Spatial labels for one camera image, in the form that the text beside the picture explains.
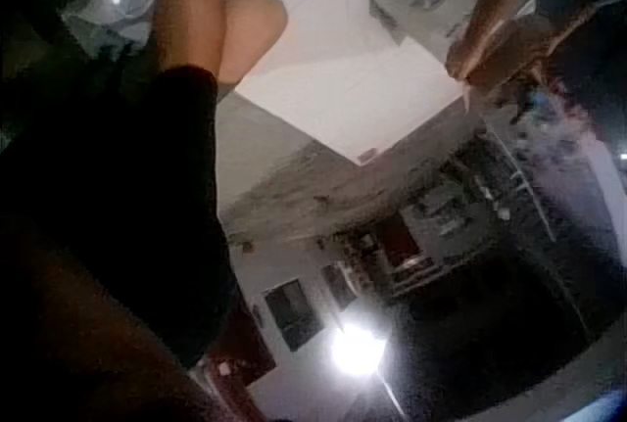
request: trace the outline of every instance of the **skin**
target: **skin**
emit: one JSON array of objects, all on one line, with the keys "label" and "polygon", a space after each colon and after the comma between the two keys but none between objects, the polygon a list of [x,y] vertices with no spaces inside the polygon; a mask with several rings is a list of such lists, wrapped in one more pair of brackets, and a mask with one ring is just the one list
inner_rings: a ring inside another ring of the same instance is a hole
[{"label": "skin", "polygon": [[457,80],[465,80],[482,61],[497,24],[525,1],[477,0],[464,35],[449,51],[446,62],[449,75]]}]

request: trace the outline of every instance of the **black fabric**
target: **black fabric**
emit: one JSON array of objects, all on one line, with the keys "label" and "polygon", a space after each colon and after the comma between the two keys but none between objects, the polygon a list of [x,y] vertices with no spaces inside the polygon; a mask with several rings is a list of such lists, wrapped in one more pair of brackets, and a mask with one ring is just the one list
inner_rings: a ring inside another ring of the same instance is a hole
[{"label": "black fabric", "polygon": [[137,108],[76,98],[0,155],[0,211],[69,248],[185,366],[216,336],[234,279],[217,219],[217,85],[168,70]]}]

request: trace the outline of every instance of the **wall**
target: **wall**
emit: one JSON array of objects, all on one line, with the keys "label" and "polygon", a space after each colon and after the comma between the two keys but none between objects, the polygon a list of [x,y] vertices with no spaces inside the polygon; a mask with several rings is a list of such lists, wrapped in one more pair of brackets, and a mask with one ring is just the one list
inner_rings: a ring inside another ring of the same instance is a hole
[{"label": "wall", "polygon": [[[341,252],[327,244],[322,251],[315,241],[284,244],[255,243],[251,253],[231,250],[233,269],[249,306],[258,305],[264,320],[261,329],[274,356],[276,368],[249,386],[259,409],[268,419],[294,422],[339,420],[360,393],[365,379],[343,375],[331,360],[331,342],[338,316],[343,322],[367,321],[371,306],[357,299],[339,312],[323,281],[320,269]],[[295,352],[290,352],[265,303],[264,292],[298,278],[310,305],[324,328]]]}]

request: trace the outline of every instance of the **bright light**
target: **bright light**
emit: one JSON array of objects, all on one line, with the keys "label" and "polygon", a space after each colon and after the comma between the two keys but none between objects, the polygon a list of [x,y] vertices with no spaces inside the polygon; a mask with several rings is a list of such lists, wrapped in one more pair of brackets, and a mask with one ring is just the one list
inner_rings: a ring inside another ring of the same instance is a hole
[{"label": "bright light", "polygon": [[385,341],[375,339],[368,331],[347,326],[333,341],[333,360],[351,375],[369,375],[376,371],[385,350]]}]

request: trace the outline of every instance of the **person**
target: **person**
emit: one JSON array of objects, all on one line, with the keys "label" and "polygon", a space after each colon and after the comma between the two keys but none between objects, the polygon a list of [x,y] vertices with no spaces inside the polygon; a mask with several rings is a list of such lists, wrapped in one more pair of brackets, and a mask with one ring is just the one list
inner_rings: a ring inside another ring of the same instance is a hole
[{"label": "person", "polygon": [[449,50],[449,75],[498,99],[494,89],[506,93],[505,83],[535,62],[535,79],[568,107],[583,108],[619,162],[627,137],[627,0],[535,0],[534,15],[508,21],[526,1],[477,0]]},{"label": "person", "polygon": [[0,155],[21,413],[228,418],[185,373],[234,286],[217,219],[217,84],[240,80],[286,24],[279,0],[157,0],[159,75],[140,107],[49,108]]}]

